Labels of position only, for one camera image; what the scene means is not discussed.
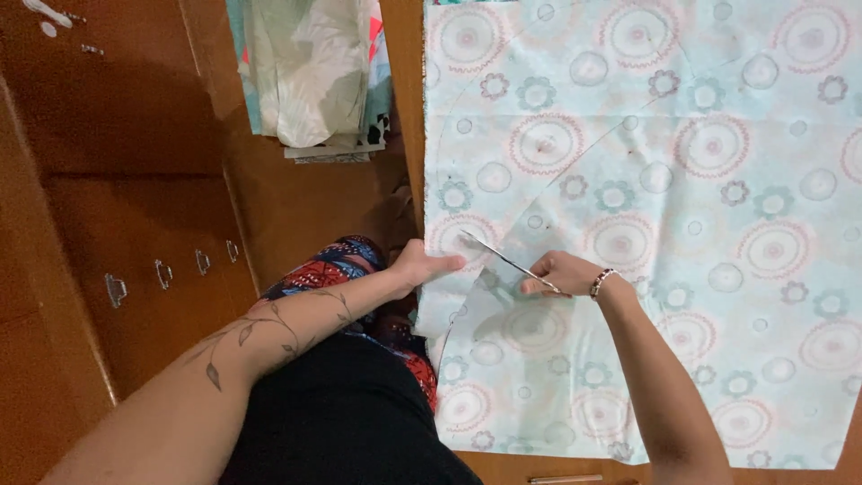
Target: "left hand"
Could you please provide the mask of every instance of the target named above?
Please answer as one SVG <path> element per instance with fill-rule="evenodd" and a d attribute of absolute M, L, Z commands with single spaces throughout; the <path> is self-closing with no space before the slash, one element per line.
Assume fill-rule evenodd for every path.
<path fill-rule="evenodd" d="M 418 287 L 436 274 L 451 273 L 463 268 L 467 263 L 464 256 L 434 257 L 425 254 L 425 242 L 422 239 L 411 239 L 398 259 L 389 268 L 397 275 L 401 285 L 396 299 L 407 296 L 413 288 Z"/>

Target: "drawer handle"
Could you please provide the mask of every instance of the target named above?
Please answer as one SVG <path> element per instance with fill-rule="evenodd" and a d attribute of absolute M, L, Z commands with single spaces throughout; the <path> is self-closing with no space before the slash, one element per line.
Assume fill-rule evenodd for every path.
<path fill-rule="evenodd" d="M 120 300 L 128 296 L 126 282 L 115 278 L 111 273 L 105 273 L 105 286 L 108 288 L 108 298 L 114 308 L 120 307 Z"/>
<path fill-rule="evenodd" d="M 159 276 L 159 283 L 161 283 L 162 289 L 166 290 L 171 287 L 171 280 L 173 280 L 173 271 L 171 271 L 171 267 L 163 263 L 161 260 L 156 260 L 156 275 Z"/>
<path fill-rule="evenodd" d="M 240 248 L 238 248 L 233 241 L 228 239 L 228 256 L 230 256 L 230 262 L 236 262 L 236 257 L 239 255 Z"/>
<path fill-rule="evenodd" d="M 195 260 L 197 260 L 197 270 L 201 272 L 201 276 L 206 276 L 209 269 L 209 256 L 200 249 L 195 249 Z"/>

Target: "beaded bracelet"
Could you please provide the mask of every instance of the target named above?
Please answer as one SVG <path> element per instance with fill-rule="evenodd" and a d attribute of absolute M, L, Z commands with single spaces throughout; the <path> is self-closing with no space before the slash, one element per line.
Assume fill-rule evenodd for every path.
<path fill-rule="evenodd" d="M 608 268 L 596 277 L 596 280 L 593 281 L 593 286 L 590 287 L 590 298 L 592 298 L 593 301 L 598 301 L 596 298 L 598 298 L 598 290 L 602 287 L 602 282 L 605 278 L 614 273 L 616 273 L 615 269 Z"/>

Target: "forearm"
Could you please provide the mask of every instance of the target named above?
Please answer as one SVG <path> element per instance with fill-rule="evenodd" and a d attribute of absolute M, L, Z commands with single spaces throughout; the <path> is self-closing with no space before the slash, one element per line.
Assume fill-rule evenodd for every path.
<path fill-rule="evenodd" d="M 212 485 L 239 436 L 252 385 L 402 291 L 383 271 L 248 313 L 121 403 L 43 483 Z"/>
<path fill-rule="evenodd" d="M 680 474 L 686 470 L 701 474 L 699 482 L 732 482 L 727 455 L 700 394 L 640 308 L 634 289 L 612 275 L 603 283 L 598 303 L 620 356 L 656 483 L 684 479 Z"/>

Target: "right hand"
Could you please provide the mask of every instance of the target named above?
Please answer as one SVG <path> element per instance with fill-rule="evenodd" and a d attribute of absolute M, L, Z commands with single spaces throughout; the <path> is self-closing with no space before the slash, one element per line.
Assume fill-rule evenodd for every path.
<path fill-rule="evenodd" d="M 565 251 L 554 250 L 546 252 L 539 258 L 530 267 L 530 271 L 552 283 L 563 293 L 582 296 L 590 294 L 590 287 L 604 268 Z M 533 278 L 521 283 L 521 292 L 524 294 L 541 292 L 546 296 L 555 294 L 547 285 Z"/>

